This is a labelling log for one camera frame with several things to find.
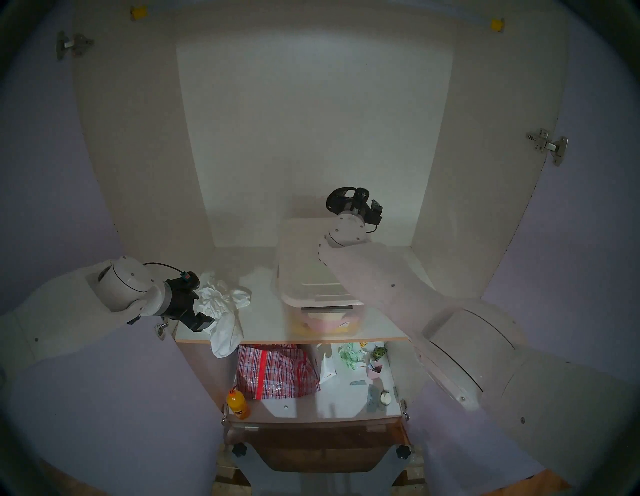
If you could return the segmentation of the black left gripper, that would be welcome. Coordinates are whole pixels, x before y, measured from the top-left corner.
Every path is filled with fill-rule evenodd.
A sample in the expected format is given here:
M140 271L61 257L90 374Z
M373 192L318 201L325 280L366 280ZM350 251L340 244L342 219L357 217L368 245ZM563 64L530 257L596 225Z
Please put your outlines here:
M198 277L177 277L167 279L163 284L162 317L175 321L189 321L189 329L192 332L202 332L215 323L213 317L194 311L194 302L199 299L195 292L200 287Z

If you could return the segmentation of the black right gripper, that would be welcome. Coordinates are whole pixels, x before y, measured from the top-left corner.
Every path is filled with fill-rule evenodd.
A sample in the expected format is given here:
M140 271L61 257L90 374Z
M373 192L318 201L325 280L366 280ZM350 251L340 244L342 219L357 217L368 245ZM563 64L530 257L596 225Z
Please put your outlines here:
M378 226L382 220L382 205L370 198L366 188L350 188L349 191L352 195L348 200L348 211L359 215L365 224Z

